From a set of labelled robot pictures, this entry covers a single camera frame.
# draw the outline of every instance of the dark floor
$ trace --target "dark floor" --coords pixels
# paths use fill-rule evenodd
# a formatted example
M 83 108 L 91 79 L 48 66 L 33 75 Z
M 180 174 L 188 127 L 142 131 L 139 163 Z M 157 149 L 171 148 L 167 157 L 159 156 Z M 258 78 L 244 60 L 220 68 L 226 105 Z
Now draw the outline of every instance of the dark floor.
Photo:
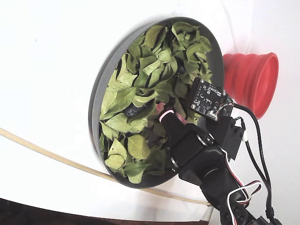
M 208 225 L 208 222 L 143 222 L 103 219 L 44 210 L 0 199 L 0 225 Z

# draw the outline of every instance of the robotic arm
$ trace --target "robotic arm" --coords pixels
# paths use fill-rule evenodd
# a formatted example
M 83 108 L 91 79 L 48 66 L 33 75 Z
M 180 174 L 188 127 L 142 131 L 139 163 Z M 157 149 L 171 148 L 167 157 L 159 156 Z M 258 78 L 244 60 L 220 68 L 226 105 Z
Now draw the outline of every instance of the robotic arm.
M 201 188 L 211 205 L 220 211 L 222 225 L 281 225 L 274 219 L 272 207 L 266 210 L 270 223 L 262 217 L 255 219 L 246 210 L 251 199 L 246 188 L 258 186 L 256 193 L 262 184 L 253 181 L 244 185 L 229 165 L 230 158 L 235 159 L 237 155 L 246 129 L 242 118 L 237 118 L 242 124 L 237 127 L 230 115 L 233 107 L 243 106 L 234 104 L 226 92 L 198 78 L 187 98 L 187 106 L 206 118 L 206 128 L 192 123 L 184 125 L 170 105 L 165 105 L 159 116 L 169 138 L 167 150 L 179 178 Z

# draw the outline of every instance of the red collapsible cup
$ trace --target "red collapsible cup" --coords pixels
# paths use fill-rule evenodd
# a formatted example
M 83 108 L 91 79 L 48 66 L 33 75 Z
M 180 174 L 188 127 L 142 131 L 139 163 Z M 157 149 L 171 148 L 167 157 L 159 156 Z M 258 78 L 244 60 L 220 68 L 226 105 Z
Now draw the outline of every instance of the red collapsible cup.
M 267 111 L 276 88 L 278 58 L 266 55 L 226 54 L 224 89 L 238 104 L 260 119 Z

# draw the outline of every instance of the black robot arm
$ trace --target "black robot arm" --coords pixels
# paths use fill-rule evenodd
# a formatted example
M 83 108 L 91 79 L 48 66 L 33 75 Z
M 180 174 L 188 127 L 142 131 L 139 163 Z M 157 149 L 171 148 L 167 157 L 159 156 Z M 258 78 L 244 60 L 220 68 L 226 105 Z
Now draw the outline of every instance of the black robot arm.
M 166 129 L 169 138 L 168 148 L 174 169 L 179 172 L 179 178 L 198 185 L 207 200 L 220 211 L 222 225 L 280 225 L 267 223 L 262 217 L 255 219 L 247 210 L 247 192 L 232 191 L 241 187 L 226 164 L 227 154 L 235 158 L 237 149 L 243 137 L 243 129 L 236 127 L 231 117 L 219 118 L 219 122 L 210 124 L 210 132 L 204 131 L 195 124 L 184 125 L 176 116 L 175 111 L 168 105 L 161 112 L 159 120 Z M 218 142 L 211 135 L 213 132 Z M 217 133 L 224 133 L 225 139 Z

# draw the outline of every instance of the black circuit board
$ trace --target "black circuit board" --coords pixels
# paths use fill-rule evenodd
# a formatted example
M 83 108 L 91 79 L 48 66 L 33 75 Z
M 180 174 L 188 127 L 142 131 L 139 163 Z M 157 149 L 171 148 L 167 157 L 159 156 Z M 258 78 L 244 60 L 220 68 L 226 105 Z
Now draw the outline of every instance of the black circuit board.
M 220 115 L 231 115 L 232 106 L 222 108 L 222 106 L 233 102 L 222 88 L 215 87 L 203 79 L 196 78 L 193 82 L 191 93 L 188 107 L 197 114 L 216 121 Z

